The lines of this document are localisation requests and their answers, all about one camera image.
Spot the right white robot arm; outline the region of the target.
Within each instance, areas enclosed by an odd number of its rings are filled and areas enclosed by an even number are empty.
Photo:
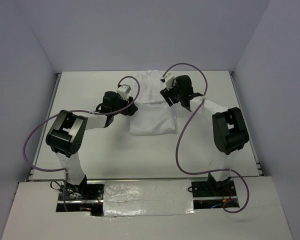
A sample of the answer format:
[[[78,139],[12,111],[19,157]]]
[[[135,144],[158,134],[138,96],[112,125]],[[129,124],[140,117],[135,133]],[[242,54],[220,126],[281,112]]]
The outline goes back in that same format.
[[[191,78],[188,75],[175,77],[171,73],[165,74],[161,79],[165,88],[160,91],[165,101],[171,107],[180,103],[181,106],[192,113],[189,120],[181,130],[180,137],[185,133],[186,127],[195,114],[208,120],[212,127],[213,143],[220,152],[220,157],[211,162],[212,166],[207,173],[205,191],[218,196],[228,188],[231,181],[231,168],[239,151],[249,141],[248,130],[243,114],[238,107],[227,108],[213,101],[199,92],[194,92]]]

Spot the white long sleeve shirt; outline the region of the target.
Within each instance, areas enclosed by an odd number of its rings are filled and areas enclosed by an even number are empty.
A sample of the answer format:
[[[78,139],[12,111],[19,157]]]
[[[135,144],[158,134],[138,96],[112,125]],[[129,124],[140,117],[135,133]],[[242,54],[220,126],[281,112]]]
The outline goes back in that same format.
[[[160,94],[166,85],[161,82],[159,70],[134,71],[132,76],[140,85],[134,102],[138,110],[129,120],[129,133],[133,136],[159,136],[176,132],[175,109]]]

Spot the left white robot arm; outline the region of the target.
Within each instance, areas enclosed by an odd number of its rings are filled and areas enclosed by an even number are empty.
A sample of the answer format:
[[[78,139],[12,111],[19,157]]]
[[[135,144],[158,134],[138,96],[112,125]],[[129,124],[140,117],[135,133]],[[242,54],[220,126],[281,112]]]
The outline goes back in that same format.
[[[76,199],[83,199],[89,194],[87,176],[79,159],[79,149],[85,131],[107,128],[113,122],[114,116],[122,114],[130,117],[137,110],[132,96],[107,91],[94,113],[84,116],[67,110],[59,112],[45,141],[58,157],[61,167],[66,169],[67,177],[64,183]]]

